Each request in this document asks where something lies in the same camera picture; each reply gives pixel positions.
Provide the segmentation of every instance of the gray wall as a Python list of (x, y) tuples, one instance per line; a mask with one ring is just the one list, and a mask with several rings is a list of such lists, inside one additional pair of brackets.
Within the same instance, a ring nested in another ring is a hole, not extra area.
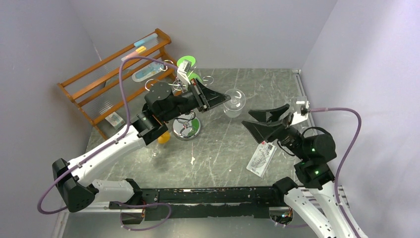
[(101, 57), (160, 28), (200, 68), (301, 68), (337, 0), (70, 0)]
[[(98, 61), (67, 0), (0, 0), (0, 236), (51, 237), (36, 204), (51, 164), (86, 148), (90, 126), (55, 85)], [(58, 208), (52, 191), (45, 209)]]
[[(339, 183), (369, 237), (420, 233), (419, 10), (417, 0), (339, 0), (302, 69), (313, 108), (350, 107), (362, 115)], [(333, 134), (341, 158), (355, 117), (314, 117)]]

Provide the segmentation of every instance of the marble surface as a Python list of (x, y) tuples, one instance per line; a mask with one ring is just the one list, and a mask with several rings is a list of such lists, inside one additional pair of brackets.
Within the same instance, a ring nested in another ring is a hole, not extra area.
[[(201, 76), (212, 75), (215, 81), (209, 87), (219, 92), (237, 88), (246, 95), (245, 107), (237, 118), (228, 118), (219, 106), (206, 114), (197, 113), (202, 131), (191, 141), (181, 141), (173, 135), (160, 147), (162, 154), (152, 159), (148, 149), (134, 151), (107, 169), (99, 179), (134, 179), (142, 188), (163, 187), (223, 187), (272, 185), (289, 176), (296, 179), (293, 165), (298, 162), (277, 149), (263, 178), (246, 169), (257, 143), (241, 124), (252, 120), (250, 109), (272, 109), (300, 96), (296, 79), (290, 69), (198, 69)], [(130, 102), (131, 118), (140, 112), (142, 96)], [(125, 110), (117, 111), (123, 118)], [(108, 135), (116, 133), (106, 121), (99, 125)], [(308, 122), (297, 128), (308, 126)], [(93, 129), (87, 151), (104, 140)]]

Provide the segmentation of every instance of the label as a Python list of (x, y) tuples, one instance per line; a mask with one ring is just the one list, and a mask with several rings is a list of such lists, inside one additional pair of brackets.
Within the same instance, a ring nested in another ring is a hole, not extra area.
[(276, 150), (277, 147), (273, 146), (272, 143), (263, 141), (252, 155), (247, 170), (262, 178)]

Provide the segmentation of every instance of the transparent cup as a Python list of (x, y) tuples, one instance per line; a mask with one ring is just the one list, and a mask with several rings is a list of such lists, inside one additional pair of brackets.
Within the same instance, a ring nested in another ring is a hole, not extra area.
[(152, 142), (147, 147), (147, 154), (152, 159), (160, 158), (162, 155), (163, 144), (158, 143), (157, 141)]
[(225, 94), (231, 99), (223, 104), (224, 113), (230, 118), (239, 116), (245, 106), (245, 94), (239, 89), (229, 89)]

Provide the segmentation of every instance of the blue toothbrush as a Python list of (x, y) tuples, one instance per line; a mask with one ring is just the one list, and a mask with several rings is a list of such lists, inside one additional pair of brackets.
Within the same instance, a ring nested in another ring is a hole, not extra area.
[(137, 41), (136, 43), (134, 43), (134, 46), (135, 46), (135, 47), (140, 47), (140, 46), (142, 46), (144, 43), (146, 43), (146, 42), (150, 41), (151, 39), (157, 38), (157, 37), (158, 37), (158, 35), (157, 35), (156, 33), (153, 33), (153, 34), (151, 34), (151, 35), (149, 35), (149, 36), (146, 36), (145, 38), (143, 38), (143, 39), (141, 39), (141, 40)]

